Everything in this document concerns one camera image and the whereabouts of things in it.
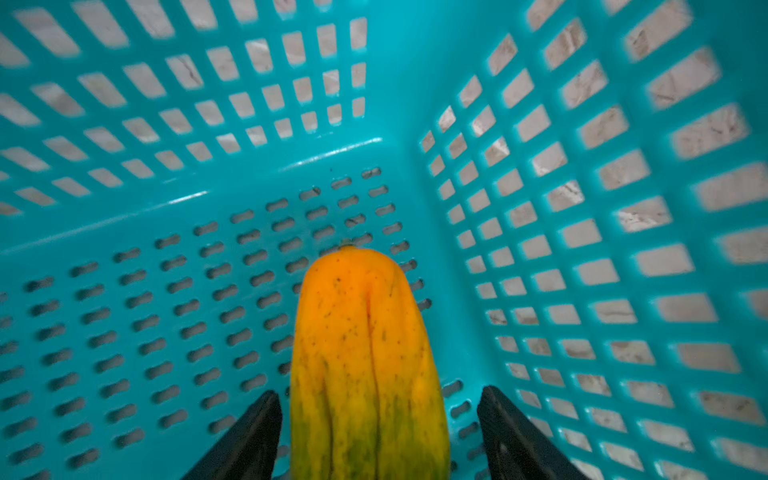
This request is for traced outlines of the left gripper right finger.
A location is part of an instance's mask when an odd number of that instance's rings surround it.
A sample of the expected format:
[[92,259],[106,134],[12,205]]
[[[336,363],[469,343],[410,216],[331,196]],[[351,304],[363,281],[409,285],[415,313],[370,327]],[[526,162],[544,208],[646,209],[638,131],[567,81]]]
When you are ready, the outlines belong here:
[[588,479],[496,386],[476,411],[493,480]]

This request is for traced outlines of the teal plastic basket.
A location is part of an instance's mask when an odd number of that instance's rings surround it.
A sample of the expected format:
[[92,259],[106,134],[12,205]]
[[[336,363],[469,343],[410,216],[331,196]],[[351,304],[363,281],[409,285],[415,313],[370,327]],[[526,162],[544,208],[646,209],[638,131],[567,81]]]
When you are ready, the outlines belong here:
[[183,479],[304,277],[402,269],[450,438],[496,386],[588,479],[767,475],[763,1],[5,1],[1,475]]

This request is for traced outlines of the yellow green toy mango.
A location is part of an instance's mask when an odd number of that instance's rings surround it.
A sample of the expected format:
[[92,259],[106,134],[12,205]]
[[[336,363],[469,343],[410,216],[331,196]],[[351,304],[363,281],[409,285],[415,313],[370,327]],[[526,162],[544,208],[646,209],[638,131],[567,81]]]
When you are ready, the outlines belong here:
[[446,479],[447,416],[400,268],[354,246],[316,260],[298,302],[290,385],[295,479]]

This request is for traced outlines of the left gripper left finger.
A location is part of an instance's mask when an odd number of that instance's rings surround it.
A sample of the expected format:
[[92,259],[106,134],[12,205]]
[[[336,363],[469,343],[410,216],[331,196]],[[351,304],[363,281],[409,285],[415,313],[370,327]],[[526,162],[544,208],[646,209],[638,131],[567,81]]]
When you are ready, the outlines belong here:
[[271,479],[282,428],[274,390],[264,392],[183,476],[192,479]]

